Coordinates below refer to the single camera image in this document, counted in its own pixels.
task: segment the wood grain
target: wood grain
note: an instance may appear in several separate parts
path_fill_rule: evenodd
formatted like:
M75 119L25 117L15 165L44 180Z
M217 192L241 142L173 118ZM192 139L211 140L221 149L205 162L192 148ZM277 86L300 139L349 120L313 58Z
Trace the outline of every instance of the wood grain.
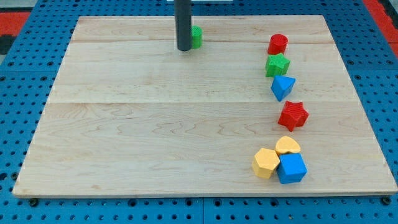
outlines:
M81 17L14 187L17 197L386 195L397 186L322 16L194 17L181 53L173 17ZM289 36L287 97L310 117L290 133L264 77L272 34ZM284 135L308 174L251 170Z

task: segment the plastic block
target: plastic block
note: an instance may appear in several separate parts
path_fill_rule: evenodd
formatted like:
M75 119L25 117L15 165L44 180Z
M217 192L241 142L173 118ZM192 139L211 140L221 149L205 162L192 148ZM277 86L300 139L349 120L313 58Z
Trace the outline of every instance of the plastic block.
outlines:
M285 53L286 45L289 40L287 39L286 36L282 34L275 34L272 35L270 41L269 41L269 46L268 46L268 54L275 55Z
M282 53L277 55L268 55L266 63L266 77L274 77L276 75L285 75L289 68L290 60L285 58Z
M299 153L301 151L300 145L288 136L281 137L275 145L275 152L278 156L283 154Z
M307 173L300 153L281 155L279 159L280 165L277 173L281 184L300 182Z
M192 48L198 49L201 46L202 29L198 26L192 26Z
M278 101L282 101L293 89L295 78L276 75L272 82L271 90Z
M254 155L251 166L256 176L269 179L279 162L278 155L274 150L262 148Z
M293 103L286 101L278 124L286 126L289 131L293 131L294 127L303 126L308 116L309 113L304 109L303 102Z

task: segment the yellow hexagonal block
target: yellow hexagonal block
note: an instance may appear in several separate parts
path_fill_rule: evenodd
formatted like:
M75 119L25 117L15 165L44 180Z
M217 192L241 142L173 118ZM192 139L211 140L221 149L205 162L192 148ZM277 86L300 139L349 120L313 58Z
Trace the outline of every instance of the yellow hexagonal block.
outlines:
M276 142L275 152L278 156L289 153L299 153L300 151L300 145L291 137L283 136Z
M269 179L279 163L280 160L274 150L262 148L254 155L251 166L256 176Z

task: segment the blue cube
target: blue cube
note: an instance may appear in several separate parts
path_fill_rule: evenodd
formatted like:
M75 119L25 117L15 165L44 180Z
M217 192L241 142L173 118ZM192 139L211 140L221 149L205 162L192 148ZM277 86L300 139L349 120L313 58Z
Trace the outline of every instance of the blue cube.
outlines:
M300 182L307 173L300 153L281 155L279 159L277 173L281 184Z
M272 82L271 90L278 101L282 101L293 89L295 78L276 75Z

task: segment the black pole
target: black pole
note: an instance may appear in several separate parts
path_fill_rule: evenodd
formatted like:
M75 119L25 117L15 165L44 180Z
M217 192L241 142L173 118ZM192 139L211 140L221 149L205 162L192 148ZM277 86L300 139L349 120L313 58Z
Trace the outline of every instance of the black pole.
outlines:
M191 0L174 0L175 31L177 48L187 51L192 48Z

